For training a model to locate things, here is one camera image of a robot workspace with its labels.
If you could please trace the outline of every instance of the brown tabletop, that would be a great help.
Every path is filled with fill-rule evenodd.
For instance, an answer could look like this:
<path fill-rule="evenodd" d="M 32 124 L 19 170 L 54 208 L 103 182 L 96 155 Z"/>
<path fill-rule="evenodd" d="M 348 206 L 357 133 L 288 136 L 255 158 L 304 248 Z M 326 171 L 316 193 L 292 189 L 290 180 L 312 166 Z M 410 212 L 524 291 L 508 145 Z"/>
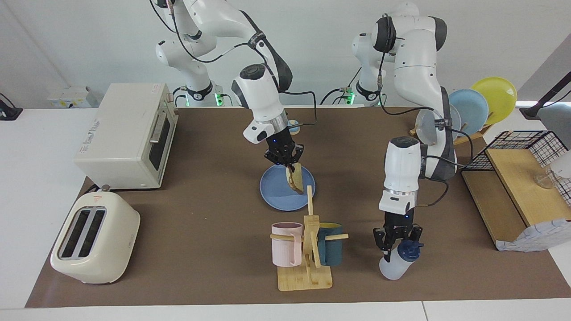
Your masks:
<path fill-rule="evenodd" d="M 288 110 L 312 120 L 310 109 Z M 316 179 L 315 214 L 339 222 L 350 238 L 343 264 L 332 267 L 327 290 L 280 292 L 271 259 L 270 225 L 302 222 L 307 208 L 281 212 L 267 205 L 259 181 L 272 164 L 266 144 L 242 137 L 252 119 L 243 109 L 181 110 L 163 186 L 119 194 L 141 215 L 124 275 L 114 284 L 83 284 L 46 261 L 26 307 L 385 302 L 570 297 L 549 252 L 499 252 L 460 175 L 433 207 L 419 207 L 424 228 L 420 259 L 398 281 L 379 272 L 372 229 L 383 225 L 378 205 L 388 141 L 406 135 L 416 113 L 322 109 L 317 126 L 294 140 Z M 461 161 L 469 151 L 458 149 Z M 421 181 L 419 202 L 443 186 Z"/>

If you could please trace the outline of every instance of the teal mug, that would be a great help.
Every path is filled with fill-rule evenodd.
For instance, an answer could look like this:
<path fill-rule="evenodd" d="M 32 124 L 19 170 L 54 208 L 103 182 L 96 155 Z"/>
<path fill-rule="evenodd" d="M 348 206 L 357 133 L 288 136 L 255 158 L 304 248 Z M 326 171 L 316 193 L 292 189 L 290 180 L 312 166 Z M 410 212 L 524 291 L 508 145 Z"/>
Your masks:
<path fill-rule="evenodd" d="M 317 233 L 317 249 L 321 265 L 337 266 L 343 258 L 343 240 L 325 240 L 326 236 L 343 233 L 343 226 L 333 222 L 321 222 Z"/>

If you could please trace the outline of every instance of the cream toaster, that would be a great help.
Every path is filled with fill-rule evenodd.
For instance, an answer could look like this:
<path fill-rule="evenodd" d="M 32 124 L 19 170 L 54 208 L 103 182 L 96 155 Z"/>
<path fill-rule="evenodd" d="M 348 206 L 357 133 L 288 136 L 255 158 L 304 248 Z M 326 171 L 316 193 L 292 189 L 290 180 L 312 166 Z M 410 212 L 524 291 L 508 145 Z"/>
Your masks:
<path fill-rule="evenodd" d="M 114 282 L 127 268 L 139 223 L 139 213 L 116 193 L 85 194 L 59 232 L 51 266 L 83 283 Z"/>

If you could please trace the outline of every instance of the blue bottle cap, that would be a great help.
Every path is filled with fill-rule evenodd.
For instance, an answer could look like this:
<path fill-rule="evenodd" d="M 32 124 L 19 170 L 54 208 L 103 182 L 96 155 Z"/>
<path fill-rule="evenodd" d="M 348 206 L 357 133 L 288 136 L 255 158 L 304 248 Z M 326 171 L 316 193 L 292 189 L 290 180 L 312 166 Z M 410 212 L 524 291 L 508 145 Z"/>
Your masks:
<path fill-rule="evenodd" d="M 407 262 L 414 262 L 420 257 L 420 248 L 424 244 L 419 242 L 413 242 L 411 240 L 404 240 L 400 242 L 397 251 L 400 257 Z"/>

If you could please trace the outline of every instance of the white countertop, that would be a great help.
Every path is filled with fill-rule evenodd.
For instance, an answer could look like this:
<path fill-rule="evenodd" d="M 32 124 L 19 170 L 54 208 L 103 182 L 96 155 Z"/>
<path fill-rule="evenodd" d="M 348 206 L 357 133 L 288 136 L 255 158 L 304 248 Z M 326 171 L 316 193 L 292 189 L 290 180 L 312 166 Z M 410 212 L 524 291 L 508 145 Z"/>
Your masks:
<path fill-rule="evenodd" d="M 72 158 L 96 110 L 25 110 L 0 122 L 0 320 L 537 320 L 565 319 L 571 299 L 241 306 L 139 306 L 24 309 L 36 278 L 83 183 Z M 504 130 L 542 130 L 516 110 L 485 135 Z M 571 282 L 571 242 L 550 250 Z"/>

